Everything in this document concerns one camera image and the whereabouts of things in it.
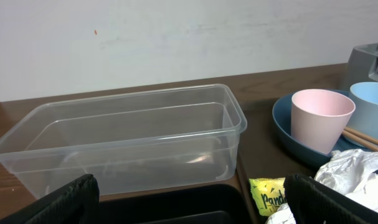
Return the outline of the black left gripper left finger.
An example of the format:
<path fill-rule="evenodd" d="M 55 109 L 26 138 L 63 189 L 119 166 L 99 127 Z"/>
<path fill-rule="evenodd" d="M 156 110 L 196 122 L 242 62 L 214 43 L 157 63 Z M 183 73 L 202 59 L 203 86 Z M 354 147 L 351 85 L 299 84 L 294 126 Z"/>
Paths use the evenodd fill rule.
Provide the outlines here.
<path fill-rule="evenodd" d="M 94 223 L 98 218 L 99 197 L 96 178 L 85 174 L 0 219 L 0 224 Z"/>

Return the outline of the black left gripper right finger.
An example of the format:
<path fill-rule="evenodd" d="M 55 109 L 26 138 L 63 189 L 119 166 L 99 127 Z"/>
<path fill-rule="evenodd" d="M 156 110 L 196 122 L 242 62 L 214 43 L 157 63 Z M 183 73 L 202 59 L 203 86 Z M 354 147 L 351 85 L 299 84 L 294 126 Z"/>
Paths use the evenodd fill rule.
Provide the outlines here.
<path fill-rule="evenodd" d="M 298 224 L 378 224 L 378 213 L 302 174 L 285 177 L 285 197 Z"/>

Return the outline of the white tissue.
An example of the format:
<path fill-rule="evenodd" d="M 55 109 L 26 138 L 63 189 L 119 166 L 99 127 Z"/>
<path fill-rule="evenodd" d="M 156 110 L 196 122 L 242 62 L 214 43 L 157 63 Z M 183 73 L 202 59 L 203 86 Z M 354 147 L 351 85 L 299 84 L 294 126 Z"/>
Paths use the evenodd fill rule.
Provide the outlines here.
<path fill-rule="evenodd" d="M 378 152 L 335 151 L 312 179 L 378 213 L 377 170 Z M 287 202 L 267 222 L 297 223 Z"/>

